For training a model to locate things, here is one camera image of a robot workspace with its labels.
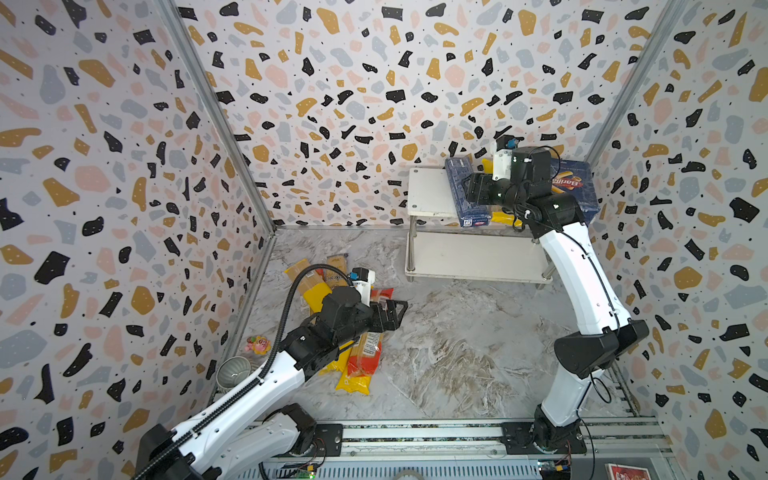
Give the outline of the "blue spaghetti box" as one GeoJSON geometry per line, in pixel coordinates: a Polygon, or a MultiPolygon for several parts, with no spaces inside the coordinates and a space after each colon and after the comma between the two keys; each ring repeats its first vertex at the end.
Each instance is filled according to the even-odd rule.
{"type": "Polygon", "coordinates": [[[465,180],[474,173],[470,160],[466,157],[447,158],[444,168],[460,226],[469,228],[489,225],[489,208],[470,202],[465,191],[465,180]]]}

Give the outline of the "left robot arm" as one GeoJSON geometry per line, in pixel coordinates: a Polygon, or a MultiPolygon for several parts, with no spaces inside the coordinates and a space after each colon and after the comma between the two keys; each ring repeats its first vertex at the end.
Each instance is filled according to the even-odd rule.
{"type": "Polygon", "coordinates": [[[364,303],[354,287],[326,295],[319,312],[275,346],[267,361],[215,403],[172,429],[157,424],[140,440],[137,479],[229,479],[272,457],[303,453],[315,420],[282,400],[338,359],[363,334],[397,330],[401,300],[364,303]]]}

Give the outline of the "blue Barilla pasta box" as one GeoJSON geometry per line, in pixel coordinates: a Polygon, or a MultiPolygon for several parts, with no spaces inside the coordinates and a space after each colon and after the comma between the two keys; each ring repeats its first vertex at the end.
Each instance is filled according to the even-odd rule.
{"type": "Polygon", "coordinates": [[[550,170],[553,176],[552,192],[572,195],[583,212],[585,222],[589,224],[600,211],[590,164],[553,158],[550,170]]]}

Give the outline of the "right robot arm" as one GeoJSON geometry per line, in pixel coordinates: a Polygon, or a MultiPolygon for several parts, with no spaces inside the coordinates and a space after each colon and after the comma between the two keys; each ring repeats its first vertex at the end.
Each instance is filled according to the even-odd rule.
{"type": "Polygon", "coordinates": [[[553,192],[556,150],[516,147],[513,142],[502,138],[492,172],[472,174],[462,186],[469,202],[499,206],[531,230],[572,303],[578,330],[554,343],[558,370],[535,410],[527,439],[538,450],[555,453],[578,433],[583,403],[605,370],[646,338],[649,328],[645,321],[632,319],[611,287],[577,199],[553,192]]]}

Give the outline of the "yellow Pastatime spaghetti bag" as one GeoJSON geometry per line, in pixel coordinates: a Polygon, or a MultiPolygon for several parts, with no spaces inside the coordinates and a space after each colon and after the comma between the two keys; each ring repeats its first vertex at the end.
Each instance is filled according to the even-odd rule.
{"type": "MultiPolygon", "coordinates": [[[[493,161],[491,158],[484,158],[481,160],[481,165],[483,167],[483,172],[487,174],[493,174],[493,161]]],[[[521,220],[517,219],[513,214],[507,213],[503,211],[498,206],[492,206],[490,208],[491,211],[491,222],[492,223],[499,223],[503,225],[507,225],[510,227],[513,227],[516,230],[521,231],[524,228],[524,225],[521,220]]]]}

